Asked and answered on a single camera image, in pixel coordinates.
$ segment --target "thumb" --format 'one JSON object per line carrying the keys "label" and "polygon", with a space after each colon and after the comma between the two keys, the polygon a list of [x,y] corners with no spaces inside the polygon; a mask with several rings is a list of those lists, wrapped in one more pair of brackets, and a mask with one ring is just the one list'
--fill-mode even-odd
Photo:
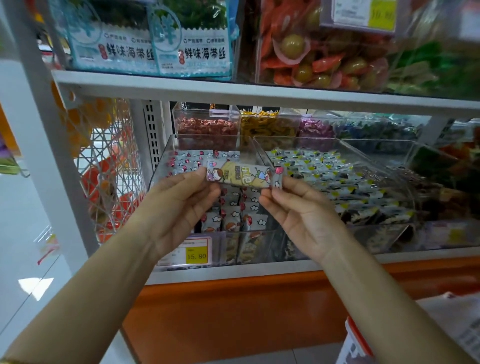
{"label": "thumb", "polygon": [[313,212],[317,207],[315,202],[279,188],[272,189],[272,196],[283,208],[296,211],[299,214],[308,214]]}
{"label": "thumb", "polygon": [[169,193],[176,199],[186,201],[195,192],[205,187],[206,172],[207,168],[200,167],[195,172],[185,173],[185,179],[170,188]]}

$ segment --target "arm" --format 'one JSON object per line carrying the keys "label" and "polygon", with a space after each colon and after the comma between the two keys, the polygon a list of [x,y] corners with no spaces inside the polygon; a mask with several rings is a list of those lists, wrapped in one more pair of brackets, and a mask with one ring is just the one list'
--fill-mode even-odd
{"label": "arm", "polygon": [[261,204],[322,265],[379,363],[475,363],[355,240],[321,192],[283,181],[284,191],[262,191]]}
{"label": "arm", "polygon": [[83,265],[17,337],[5,359],[99,363],[156,262],[220,195],[205,169],[162,180],[128,223]]}

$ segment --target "forearm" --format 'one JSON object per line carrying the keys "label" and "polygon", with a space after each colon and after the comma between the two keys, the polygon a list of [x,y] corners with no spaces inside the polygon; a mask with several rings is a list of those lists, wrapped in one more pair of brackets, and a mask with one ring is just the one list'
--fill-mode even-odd
{"label": "forearm", "polygon": [[475,363],[353,237],[320,263],[379,363]]}
{"label": "forearm", "polygon": [[152,244],[121,230],[104,244],[7,350],[22,363],[99,363],[156,261]]}

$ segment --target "shelf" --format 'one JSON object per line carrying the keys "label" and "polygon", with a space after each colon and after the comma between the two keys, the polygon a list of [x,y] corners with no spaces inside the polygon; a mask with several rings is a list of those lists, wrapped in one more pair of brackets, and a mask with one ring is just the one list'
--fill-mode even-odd
{"label": "shelf", "polygon": [[[420,260],[460,258],[480,255],[480,247],[429,250],[423,252],[379,254],[375,257],[382,264],[413,262]],[[248,264],[241,266],[214,267],[201,269],[175,270],[170,272],[153,271],[146,285],[184,283],[203,280],[233,279],[273,274],[287,274],[321,270],[320,265],[311,260],[292,262]]]}
{"label": "shelf", "polygon": [[162,101],[282,106],[452,118],[480,116],[480,101],[379,95],[123,74],[53,71],[55,80],[79,95]]}

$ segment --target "orange shelf base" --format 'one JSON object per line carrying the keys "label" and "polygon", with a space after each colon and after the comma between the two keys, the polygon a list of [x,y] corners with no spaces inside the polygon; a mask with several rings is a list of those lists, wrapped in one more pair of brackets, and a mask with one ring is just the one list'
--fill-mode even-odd
{"label": "orange shelf base", "polygon": [[[384,266],[413,299],[480,288],[480,257]],[[146,286],[123,327],[143,364],[192,364],[343,341],[324,272]]]}

